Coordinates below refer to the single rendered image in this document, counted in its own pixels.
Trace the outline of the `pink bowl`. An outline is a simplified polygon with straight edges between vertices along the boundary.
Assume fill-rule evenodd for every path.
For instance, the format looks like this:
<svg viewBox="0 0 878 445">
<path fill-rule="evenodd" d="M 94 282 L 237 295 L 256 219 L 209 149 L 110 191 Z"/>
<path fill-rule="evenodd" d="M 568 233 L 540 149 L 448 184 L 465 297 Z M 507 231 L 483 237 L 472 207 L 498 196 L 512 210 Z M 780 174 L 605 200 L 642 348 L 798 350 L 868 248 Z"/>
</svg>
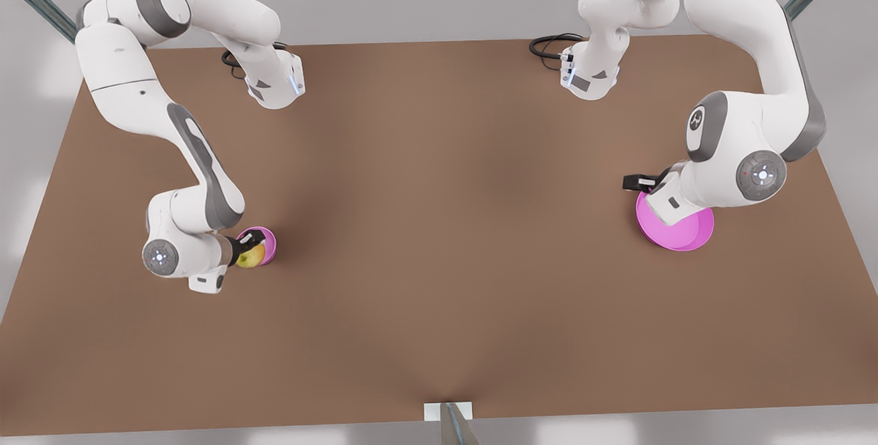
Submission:
<svg viewBox="0 0 878 445">
<path fill-rule="evenodd" d="M 276 254 L 276 237 L 275 237 L 275 235 L 273 235 L 271 230 L 264 228 L 264 227 L 252 227 L 252 228 L 248 228 L 247 230 L 263 230 L 265 232 L 265 235 L 266 235 L 265 245 L 267 246 L 267 257 L 266 257 L 266 262 L 264 263 L 264 265 L 270 263 L 270 261 L 273 260 L 273 258 L 275 257 L 275 254 Z"/>
</svg>

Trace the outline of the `pink plate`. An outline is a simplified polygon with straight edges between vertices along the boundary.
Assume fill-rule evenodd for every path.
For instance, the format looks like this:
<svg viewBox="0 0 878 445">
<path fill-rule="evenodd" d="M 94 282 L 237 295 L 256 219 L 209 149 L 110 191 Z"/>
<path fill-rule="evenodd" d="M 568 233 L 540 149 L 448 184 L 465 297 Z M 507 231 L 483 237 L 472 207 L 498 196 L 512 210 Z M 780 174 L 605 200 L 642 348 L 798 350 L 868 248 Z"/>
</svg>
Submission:
<svg viewBox="0 0 878 445">
<path fill-rule="evenodd" d="M 646 193 L 640 192 L 634 212 L 641 232 L 653 244 L 672 251 L 688 252 L 701 248 L 711 239 L 715 225 L 714 211 L 711 208 L 686 217 L 673 226 L 667 226 L 655 216 L 645 198 Z"/>
</svg>

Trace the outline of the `white post foot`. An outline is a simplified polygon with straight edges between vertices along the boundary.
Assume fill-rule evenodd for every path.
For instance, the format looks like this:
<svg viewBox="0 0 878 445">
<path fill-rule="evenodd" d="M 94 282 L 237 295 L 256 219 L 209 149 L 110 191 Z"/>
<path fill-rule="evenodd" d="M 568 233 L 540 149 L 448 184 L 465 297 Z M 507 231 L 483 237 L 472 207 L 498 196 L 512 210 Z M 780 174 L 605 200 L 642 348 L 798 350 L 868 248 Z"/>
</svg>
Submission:
<svg viewBox="0 0 878 445">
<path fill-rule="evenodd" d="M 473 420 L 473 403 L 466 401 L 449 403 L 449 405 L 451 404 L 455 405 L 455 407 L 458 408 L 465 420 Z M 446 407 L 447 403 L 425 403 L 423 405 L 423 420 L 440 421 L 441 410 L 445 409 Z"/>
</svg>

